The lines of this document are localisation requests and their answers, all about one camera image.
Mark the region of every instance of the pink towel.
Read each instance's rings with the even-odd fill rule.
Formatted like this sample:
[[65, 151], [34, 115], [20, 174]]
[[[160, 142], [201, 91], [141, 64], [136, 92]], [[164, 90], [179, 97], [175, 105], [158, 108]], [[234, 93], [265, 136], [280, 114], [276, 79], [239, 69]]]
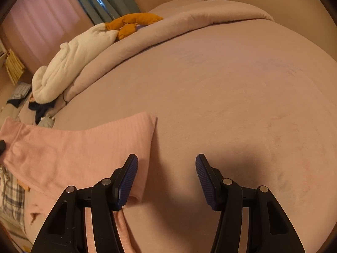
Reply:
[[[148, 174], [155, 117], [143, 112], [84, 131], [61, 131], [25, 125], [7, 118], [0, 130], [6, 150], [0, 156], [9, 171], [52, 201], [36, 201], [30, 213], [48, 214], [67, 186], [91, 187], [122, 167], [129, 154], [139, 160], [130, 197], [141, 201]], [[86, 212], [87, 225], [90, 212]], [[124, 216], [115, 214], [125, 252], [131, 247]], [[87, 233], [89, 252], [95, 252], [92, 233]]]

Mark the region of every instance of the checkered cloth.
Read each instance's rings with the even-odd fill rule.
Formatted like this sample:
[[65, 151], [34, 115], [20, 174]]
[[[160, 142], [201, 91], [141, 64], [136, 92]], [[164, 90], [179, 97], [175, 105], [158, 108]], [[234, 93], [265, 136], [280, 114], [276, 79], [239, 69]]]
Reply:
[[9, 97], [7, 103], [19, 107], [20, 103], [28, 96], [32, 90], [32, 85], [25, 82], [19, 82], [15, 87], [12, 95]]
[[0, 209], [24, 227], [25, 190], [4, 166], [0, 166]]
[[9, 97], [9, 100], [17, 100], [26, 98], [30, 92], [32, 85], [25, 82], [20, 82], [14, 89], [12, 95]]

